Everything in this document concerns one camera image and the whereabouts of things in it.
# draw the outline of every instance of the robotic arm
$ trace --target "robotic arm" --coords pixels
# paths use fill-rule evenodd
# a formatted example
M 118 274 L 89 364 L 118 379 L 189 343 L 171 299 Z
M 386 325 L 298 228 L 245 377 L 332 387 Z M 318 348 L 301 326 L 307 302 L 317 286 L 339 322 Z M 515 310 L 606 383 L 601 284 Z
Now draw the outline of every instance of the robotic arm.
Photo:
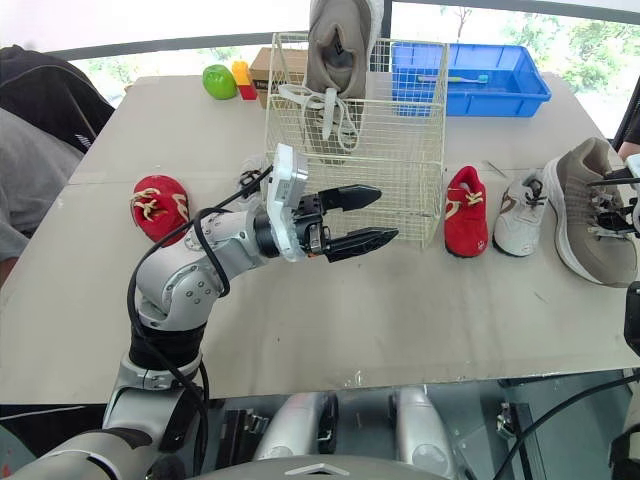
M 214 267 L 193 227 L 182 241 L 157 250 L 140 265 L 136 283 L 142 332 L 132 328 L 131 347 L 120 363 L 103 428 L 58 446 L 19 470 L 16 480 L 145 478 L 160 455 L 183 446 L 196 413 L 192 396 L 152 348 L 192 380 L 202 361 L 204 329 L 224 291 L 224 280 L 278 256 L 297 262 L 325 255 L 334 262 L 362 255 L 397 235 L 396 229 L 366 228 L 331 238 L 323 225 L 327 210 L 363 208 L 381 192 L 353 185 L 304 195 L 307 177 L 306 158 L 278 145 L 266 208 L 252 201 L 245 211 L 202 218 L 202 233 L 222 272 Z

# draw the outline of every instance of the person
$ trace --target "person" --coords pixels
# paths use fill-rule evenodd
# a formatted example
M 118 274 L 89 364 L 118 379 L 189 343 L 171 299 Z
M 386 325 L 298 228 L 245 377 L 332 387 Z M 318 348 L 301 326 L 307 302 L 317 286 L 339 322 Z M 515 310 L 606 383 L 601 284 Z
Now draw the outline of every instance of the person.
M 0 49 L 0 287 L 112 113 L 68 62 Z
M 623 160 L 626 160 L 629 155 L 635 155 L 636 153 L 640 153 L 640 110 L 636 112 L 635 118 L 631 121 L 629 131 L 618 150 L 618 155 Z

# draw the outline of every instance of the person's arm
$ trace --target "person's arm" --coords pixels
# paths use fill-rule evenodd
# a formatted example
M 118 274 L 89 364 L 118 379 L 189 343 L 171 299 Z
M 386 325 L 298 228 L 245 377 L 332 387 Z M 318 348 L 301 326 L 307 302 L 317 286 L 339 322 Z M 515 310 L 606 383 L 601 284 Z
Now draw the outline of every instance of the person's arm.
M 9 274 L 11 273 L 11 270 L 13 270 L 17 261 L 18 258 L 13 257 L 0 262 L 0 288 L 4 285 L 5 280 L 9 278 Z
M 624 137 L 624 143 L 618 150 L 618 155 L 623 160 L 636 153 L 640 153 L 640 112 L 636 112 L 636 116 L 631 122 L 631 128 Z

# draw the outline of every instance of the yellow block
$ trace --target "yellow block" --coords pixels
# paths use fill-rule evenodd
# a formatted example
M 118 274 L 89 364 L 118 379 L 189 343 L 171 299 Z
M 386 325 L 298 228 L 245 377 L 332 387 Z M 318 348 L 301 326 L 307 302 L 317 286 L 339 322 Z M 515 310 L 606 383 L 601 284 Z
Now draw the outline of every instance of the yellow block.
M 249 65 L 247 65 L 247 62 L 233 62 L 231 72 L 237 85 L 251 85 L 251 76 L 249 75 Z

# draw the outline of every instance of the toothbrush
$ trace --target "toothbrush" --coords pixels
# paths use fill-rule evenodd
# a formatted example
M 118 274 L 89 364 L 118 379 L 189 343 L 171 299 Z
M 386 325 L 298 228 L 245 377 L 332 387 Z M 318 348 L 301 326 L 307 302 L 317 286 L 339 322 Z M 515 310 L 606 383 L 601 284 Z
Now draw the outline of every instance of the toothbrush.
M 418 75 L 418 81 L 419 82 L 435 82 L 436 80 L 438 80 L 438 77 L 433 76 L 433 75 Z M 464 77 L 449 77 L 449 83 L 480 83 L 480 84 L 485 84 L 489 82 L 489 75 L 486 74 L 482 74 L 482 75 L 478 75 L 478 78 L 476 80 L 473 80 L 471 78 L 464 78 Z

